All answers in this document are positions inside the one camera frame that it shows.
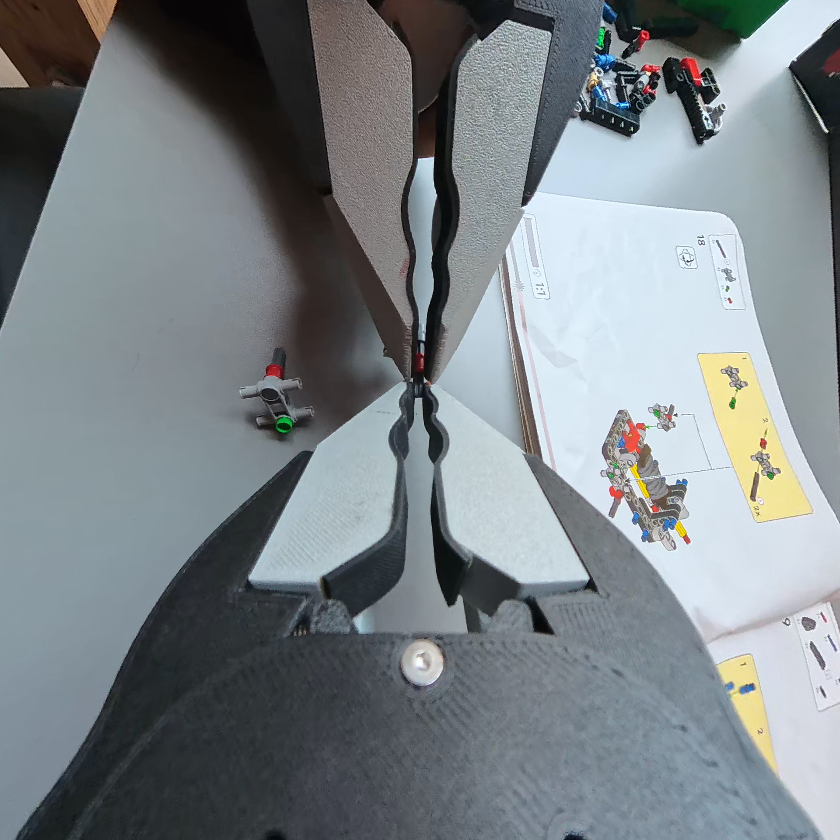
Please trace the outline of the green plastic bin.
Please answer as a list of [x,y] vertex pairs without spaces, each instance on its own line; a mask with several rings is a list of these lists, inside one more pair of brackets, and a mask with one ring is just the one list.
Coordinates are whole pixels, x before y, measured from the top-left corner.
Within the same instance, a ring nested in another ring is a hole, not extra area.
[[674,1],[709,25],[741,39],[753,35],[787,1]]

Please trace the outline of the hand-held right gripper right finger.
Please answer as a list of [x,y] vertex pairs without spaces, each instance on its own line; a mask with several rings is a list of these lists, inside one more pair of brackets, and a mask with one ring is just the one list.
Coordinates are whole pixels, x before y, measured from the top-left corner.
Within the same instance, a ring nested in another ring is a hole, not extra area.
[[423,391],[437,581],[468,632],[504,602],[578,602],[592,578],[536,472],[543,467],[437,385]]

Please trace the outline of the dark lego set box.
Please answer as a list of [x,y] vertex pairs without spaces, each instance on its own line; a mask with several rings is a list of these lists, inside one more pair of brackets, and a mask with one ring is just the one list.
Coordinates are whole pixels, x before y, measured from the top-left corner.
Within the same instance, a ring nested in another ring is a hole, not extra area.
[[839,127],[839,20],[790,64],[791,74],[826,133]]

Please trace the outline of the lego instruction booklet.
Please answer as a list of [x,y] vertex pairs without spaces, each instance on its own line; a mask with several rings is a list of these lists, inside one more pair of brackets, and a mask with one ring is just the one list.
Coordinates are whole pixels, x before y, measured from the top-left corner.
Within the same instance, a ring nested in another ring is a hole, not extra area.
[[635,544],[707,642],[797,623],[831,706],[838,518],[719,213],[538,194],[501,268],[528,449]]

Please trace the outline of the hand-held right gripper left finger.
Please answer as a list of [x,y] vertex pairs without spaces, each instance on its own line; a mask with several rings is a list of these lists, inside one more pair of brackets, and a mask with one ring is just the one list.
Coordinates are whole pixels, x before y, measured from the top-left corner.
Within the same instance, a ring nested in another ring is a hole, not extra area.
[[321,441],[248,582],[337,600],[352,616],[392,590],[405,565],[411,425],[412,385],[399,384]]

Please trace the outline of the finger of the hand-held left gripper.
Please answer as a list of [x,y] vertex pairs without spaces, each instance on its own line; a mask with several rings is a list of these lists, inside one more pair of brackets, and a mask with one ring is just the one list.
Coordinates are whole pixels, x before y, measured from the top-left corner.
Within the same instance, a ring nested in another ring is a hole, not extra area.
[[413,372],[416,170],[410,50],[365,1],[310,1],[331,192],[325,207],[389,357]]
[[451,361],[522,217],[552,34],[514,20],[457,57],[440,105],[440,231],[427,313],[426,377]]

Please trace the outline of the person's left hand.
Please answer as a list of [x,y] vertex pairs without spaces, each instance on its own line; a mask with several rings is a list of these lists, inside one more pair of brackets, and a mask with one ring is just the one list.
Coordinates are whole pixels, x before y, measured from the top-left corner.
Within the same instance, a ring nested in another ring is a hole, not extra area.
[[448,1],[387,1],[381,15],[403,31],[413,55],[416,155],[435,153],[436,101],[464,43],[474,34],[467,12]]

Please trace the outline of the wooden panel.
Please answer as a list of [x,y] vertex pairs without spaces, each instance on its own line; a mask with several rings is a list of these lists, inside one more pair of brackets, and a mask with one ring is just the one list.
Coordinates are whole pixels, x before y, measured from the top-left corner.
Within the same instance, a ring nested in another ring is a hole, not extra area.
[[31,88],[84,88],[115,1],[2,1],[2,60]]

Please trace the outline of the pile of loose lego pieces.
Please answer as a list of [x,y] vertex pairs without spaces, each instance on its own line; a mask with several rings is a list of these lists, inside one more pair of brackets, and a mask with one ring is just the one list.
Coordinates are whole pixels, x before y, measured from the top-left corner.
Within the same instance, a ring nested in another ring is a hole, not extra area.
[[634,2],[605,1],[594,53],[573,116],[624,137],[640,129],[642,114],[655,102],[662,68],[635,63],[657,34],[650,19],[634,22]]

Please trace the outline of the black red lego beam assembly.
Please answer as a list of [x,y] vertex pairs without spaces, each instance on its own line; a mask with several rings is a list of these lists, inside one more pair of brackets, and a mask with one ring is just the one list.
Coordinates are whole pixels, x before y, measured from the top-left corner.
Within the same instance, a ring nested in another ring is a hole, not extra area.
[[695,142],[702,145],[715,137],[727,105],[719,100],[721,90],[712,69],[701,70],[693,58],[669,57],[662,71],[667,93],[679,97]]

